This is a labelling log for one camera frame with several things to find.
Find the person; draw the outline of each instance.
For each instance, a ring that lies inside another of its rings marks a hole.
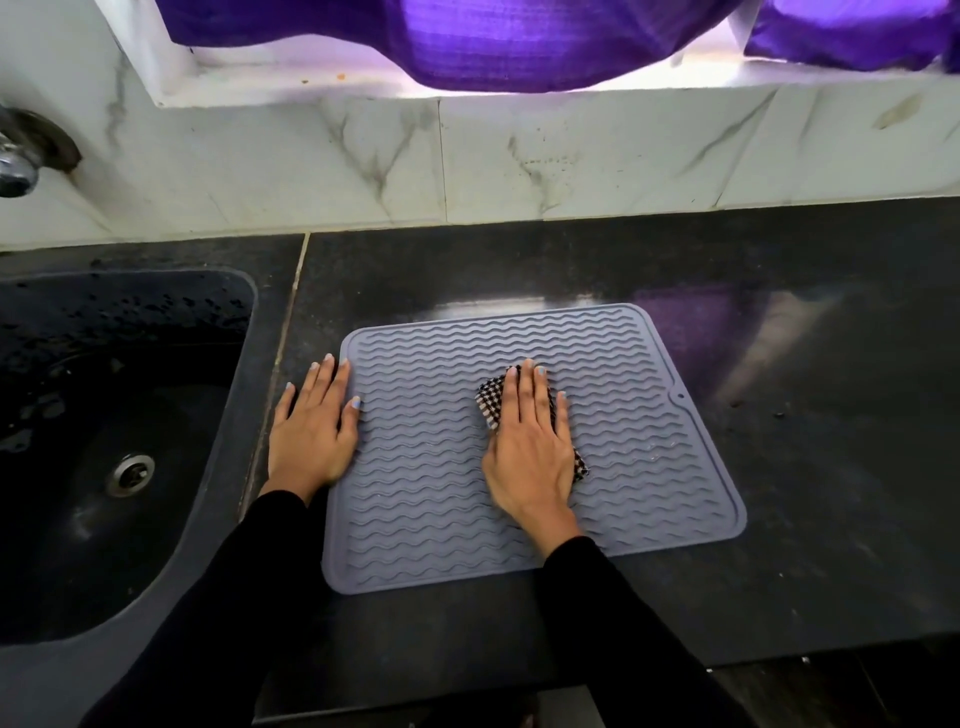
[[[304,628],[318,593],[307,506],[356,447],[360,400],[344,406],[349,373],[328,354],[311,365],[296,403],[287,384],[259,497],[84,728],[172,726],[184,716],[250,725],[273,657]],[[561,670],[587,684],[607,728],[753,726],[577,525],[567,504],[569,403],[559,393],[553,426],[548,392],[533,361],[508,371],[483,472],[493,501],[544,559],[537,599]]]

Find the cleaning cloth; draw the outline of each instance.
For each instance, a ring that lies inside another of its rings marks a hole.
[[[490,430],[496,431],[500,426],[500,408],[503,401],[503,381],[506,378],[506,373],[495,376],[491,379],[487,379],[483,384],[480,385],[480,389],[477,390],[477,395],[474,397],[477,404],[480,406],[480,412],[483,414],[484,419],[487,421],[487,427]],[[557,426],[557,405],[553,400],[553,390],[547,388],[547,397],[550,399],[550,424],[556,429]],[[573,449],[573,482],[578,480],[583,480],[590,473],[590,468],[587,467],[587,463],[584,462],[584,459],[580,456],[580,453],[577,452],[577,449]]]

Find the sink basin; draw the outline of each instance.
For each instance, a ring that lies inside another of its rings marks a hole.
[[[0,281],[0,645],[85,632],[163,569],[253,300],[230,272]]]

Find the faucet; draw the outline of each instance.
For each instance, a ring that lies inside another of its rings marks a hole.
[[[0,104],[0,197],[30,194],[41,167],[70,173],[82,158],[73,139],[49,119]]]

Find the kitchen counter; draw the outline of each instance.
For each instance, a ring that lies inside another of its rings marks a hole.
[[[746,503],[734,540],[616,560],[705,663],[957,631],[956,210],[942,199],[316,233],[301,266],[302,236],[0,256],[3,277],[209,265],[257,290],[177,552],[99,627],[0,648],[0,724],[75,724],[122,674],[258,487],[279,383],[356,328],[568,305],[651,314]],[[318,529],[324,506],[311,508]],[[318,551],[317,578],[320,563]],[[530,573],[327,591],[257,716],[563,681]]]

